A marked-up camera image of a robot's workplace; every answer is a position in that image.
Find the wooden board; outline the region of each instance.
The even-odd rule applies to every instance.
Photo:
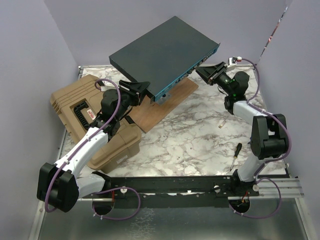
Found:
[[[155,102],[150,104],[150,98],[146,96],[140,106],[132,109],[129,116],[147,133],[197,88],[198,85],[186,77],[169,91],[171,98],[162,105]]]

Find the tan plastic case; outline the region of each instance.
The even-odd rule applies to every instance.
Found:
[[[87,75],[52,93],[50,103],[75,143],[86,134],[89,124],[101,109],[103,93],[94,86],[98,77]],[[109,173],[139,151],[141,130],[125,118],[117,134],[88,162],[94,170]]]

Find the screw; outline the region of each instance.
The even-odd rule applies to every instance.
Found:
[[[220,193],[220,186],[219,185],[215,185],[214,187],[213,187],[213,190],[216,192],[216,193]]]

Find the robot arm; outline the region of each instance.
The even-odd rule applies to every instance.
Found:
[[[249,75],[243,71],[238,71],[231,79],[226,72],[233,70],[242,60],[241,57],[230,57],[228,64],[221,62],[218,65],[197,67],[196,72],[208,84],[217,84],[227,94],[224,98],[225,109],[229,113],[236,115],[248,124],[252,125],[251,150],[244,165],[235,170],[233,175],[238,182],[253,183],[257,171],[268,162],[271,157],[277,158],[288,151],[289,140],[275,119],[263,114],[252,107],[246,99],[245,93],[248,88]],[[282,114],[273,114],[277,120],[286,128],[286,118]]]
[[[103,177],[97,174],[83,178],[78,176],[93,155],[117,133],[120,120],[127,109],[142,103],[149,84],[120,81],[120,96],[116,89],[104,92],[101,110],[90,124],[86,135],[64,157],[54,164],[45,163],[41,167],[37,188],[39,200],[46,201],[47,197],[47,203],[68,212],[78,198],[102,190],[105,185]]]

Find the screwdriver handle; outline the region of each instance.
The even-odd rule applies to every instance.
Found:
[[[242,148],[242,144],[239,142],[238,145],[235,148],[234,157],[237,158],[238,154],[240,153],[240,150]]]

